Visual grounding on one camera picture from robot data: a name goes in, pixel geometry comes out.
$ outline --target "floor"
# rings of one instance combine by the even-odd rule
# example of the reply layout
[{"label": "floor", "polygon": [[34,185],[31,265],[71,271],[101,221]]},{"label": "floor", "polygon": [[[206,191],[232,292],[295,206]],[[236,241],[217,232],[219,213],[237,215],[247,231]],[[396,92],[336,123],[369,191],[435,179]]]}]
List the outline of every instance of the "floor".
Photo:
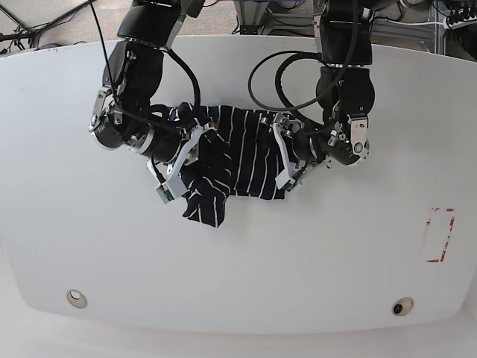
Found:
[{"label": "floor", "polygon": [[[83,0],[1,0],[1,4],[28,27],[48,22],[81,2],[83,2]],[[206,4],[213,2],[215,1],[206,0]],[[106,40],[116,38],[117,29],[130,3],[131,0],[97,0],[95,3],[95,9],[98,13],[98,18]],[[303,6],[292,12],[311,15],[312,0],[305,0]],[[428,15],[429,3],[425,3],[412,10],[406,9],[403,21],[419,22],[426,19]],[[396,4],[391,5],[382,11],[380,16],[397,18],[399,16],[399,9]],[[205,7],[198,19],[189,18],[184,24],[180,34],[230,34],[235,26],[236,12],[233,2],[220,1],[211,7]],[[14,28],[15,25],[13,22],[3,13],[0,13],[0,33],[11,34]],[[274,34],[286,35],[286,33],[280,31],[276,31]],[[43,34],[40,39],[40,45],[47,43],[71,45],[98,40],[98,32],[91,11],[89,8],[85,8],[78,12],[70,22],[63,23]],[[418,43],[387,37],[374,37],[373,42],[382,45],[422,50],[422,47]],[[0,43],[0,50],[9,45],[10,43],[8,42]]]}]

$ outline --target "navy striped fabric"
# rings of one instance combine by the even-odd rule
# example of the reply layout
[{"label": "navy striped fabric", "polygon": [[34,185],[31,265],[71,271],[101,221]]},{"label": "navy striped fabric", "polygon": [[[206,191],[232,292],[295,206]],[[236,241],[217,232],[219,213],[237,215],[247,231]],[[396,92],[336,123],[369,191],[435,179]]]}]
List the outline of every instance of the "navy striped fabric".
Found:
[{"label": "navy striped fabric", "polygon": [[[184,195],[187,210],[183,216],[219,227],[230,195],[284,199],[285,190],[275,183],[283,170],[278,145],[269,127],[260,124],[264,116],[273,118],[277,113],[231,106],[202,107],[201,112],[218,124],[218,130],[200,138],[199,160],[181,169],[189,189]],[[184,118],[190,106],[183,103],[170,113],[169,120]]]}]

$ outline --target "round hole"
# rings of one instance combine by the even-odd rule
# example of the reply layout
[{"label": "round hole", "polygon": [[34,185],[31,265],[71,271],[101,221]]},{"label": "round hole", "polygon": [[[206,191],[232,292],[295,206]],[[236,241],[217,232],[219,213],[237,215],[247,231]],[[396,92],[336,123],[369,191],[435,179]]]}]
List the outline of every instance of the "round hole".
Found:
[{"label": "round hole", "polygon": [[86,308],[86,306],[88,305],[88,301],[86,297],[81,292],[77,291],[76,289],[70,289],[66,293],[66,300],[73,307],[80,308],[80,309]]},{"label": "round hole", "polygon": [[398,300],[392,308],[394,315],[402,317],[411,312],[414,308],[414,300],[410,297],[404,297]]}]

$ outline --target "metal bolt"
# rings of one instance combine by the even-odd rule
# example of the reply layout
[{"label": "metal bolt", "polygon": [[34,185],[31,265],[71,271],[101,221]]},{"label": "metal bolt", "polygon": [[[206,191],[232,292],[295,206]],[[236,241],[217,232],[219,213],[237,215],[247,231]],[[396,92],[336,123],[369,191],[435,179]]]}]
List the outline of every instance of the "metal bolt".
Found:
[{"label": "metal bolt", "polygon": [[361,153],[363,151],[363,145],[361,143],[356,143],[355,144],[355,152],[356,153]]}]

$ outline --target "white tabletop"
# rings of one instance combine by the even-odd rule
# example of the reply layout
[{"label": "white tabletop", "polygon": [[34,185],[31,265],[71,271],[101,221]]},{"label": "white tabletop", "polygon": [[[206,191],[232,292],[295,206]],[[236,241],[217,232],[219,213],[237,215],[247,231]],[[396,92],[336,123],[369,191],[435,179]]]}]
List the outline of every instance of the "white tabletop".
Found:
[{"label": "white tabletop", "polygon": [[[199,78],[204,104],[250,109],[247,76],[264,56],[316,51],[314,40],[281,37],[181,37],[174,49]],[[218,230],[183,219],[183,201],[164,206],[143,157],[102,151],[88,134],[104,68],[99,44],[0,59],[8,104],[0,235],[24,300],[78,318],[227,333],[357,330],[456,314],[476,264],[477,68],[381,46],[374,57],[367,161],[317,170],[283,202],[231,198]],[[272,105],[280,61],[254,81]],[[284,75],[291,100],[309,99],[318,75],[312,61],[293,65]],[[154,103],[188,100],[188,78],[167,59]],[[318,106],[307,113],[320,118]],[[455,212],[431,214],[437,207]],[[428,263],[453,216],[445,260]],[[67,303],[68,289],[85,294],[85,310]],[[412,313],[393,316],[406,296]]]}]

